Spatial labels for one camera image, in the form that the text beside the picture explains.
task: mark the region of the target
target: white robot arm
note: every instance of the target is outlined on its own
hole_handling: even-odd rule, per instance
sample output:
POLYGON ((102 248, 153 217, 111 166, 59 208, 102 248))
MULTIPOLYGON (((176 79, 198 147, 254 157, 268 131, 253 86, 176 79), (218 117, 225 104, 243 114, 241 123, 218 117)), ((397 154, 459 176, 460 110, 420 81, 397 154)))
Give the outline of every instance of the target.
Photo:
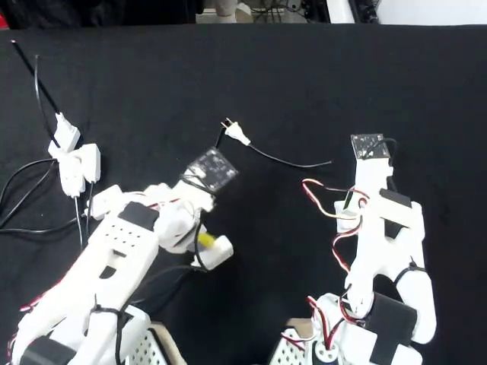
MULTIPOLYGON (((315 313, 311 333, 308 329, 303 336, 298 328, 288 328, 271 364, 282 365, 284 358, 279 355, 288 358, 289 348, 296 350, 297 346, 299 356, 289 358, 307 365, 422 363, 421 354, 409 344, 429 342, 436 330, 431 279, 424 269, 422 208, 387 189, 393 174, 387 141, 382 135, 352 136, 357 159, 355 186, 345 201, 335 202, 336 214, 324 212, 337 218, 333 254, 347 272, 345 293, 341 297, 325 294, 311 302, 315 313), (355 234, 357 255, 348 267, 335 244, 355 234), (374 292, 378 274, 396 285, 402 303, 374 292)), ((316 180, 308 182, 322 185, 316 180)), ((316 197, 311 198, 323 211, 316 197)))
POLYGON ((212 210, 210 191, 236 174, 211 149, 172 189, 160 184, 122 193, 112 186, 95 196, 91 213, 103 220, 65 277, 31 304, 31 312, 18 325, 11 363, 120 363, 149 327, 148 315, 129 304, 138 288, 151 280, 145 275, 159 247, 175 253, 195 247, 192 267, 200 271, 233 255, 225 236, 215 239, 206 233, 200 211, 212 210))

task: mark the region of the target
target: black cloth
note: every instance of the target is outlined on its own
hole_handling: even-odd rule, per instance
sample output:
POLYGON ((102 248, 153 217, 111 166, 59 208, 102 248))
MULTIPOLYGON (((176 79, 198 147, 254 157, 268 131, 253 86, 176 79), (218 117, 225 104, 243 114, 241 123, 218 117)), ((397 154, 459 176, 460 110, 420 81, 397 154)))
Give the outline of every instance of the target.
MULTIPOLYGON (((424 211, 425 266, 438 316, 434 340, 416 346, 424 363, 483 358, 486 27, 1 32, 1 181, 45 158, 48 143, 33 79, 9 44, 13 37, 31 60, 42 55, 41 79, 84 141, 98 143, 103 173, 95 192, 115 183, 125 191, 174 184, 214 143, 224 117, 239 121, 254 145, 275 156, 333 159, 329 168, 296 170, 224 140, 221 150, 240 175, 218 194, 207 226, 230 238, 235 255, 208 274, 192 275, 153 316, 189 363, 265 363, 287 319, 310 315, 308 294, 343 291, 345 277, 330 251, 336 222, 320 214, 300 182, 352 185, 350 134, 367 132, 399 142, 396 185, 424 211)), ((32 175, 14 184, 8 206, 32 175)), ((9 227, 54 227, 74 217, 59 178, 50 182, 9 227)), ((342 197, 317 194, 329 209, 342 197)), ((75 227, 39 244, 0 240, 0 343, 6 344, 18 308, 62 277, 79 242, 75 227)), ((352 258, 354 240, 341 249, 352 258)), ((162 252, 154 265, 183 259, 162 252)), ((161 287, 176 277, 161 279, 161 287)))

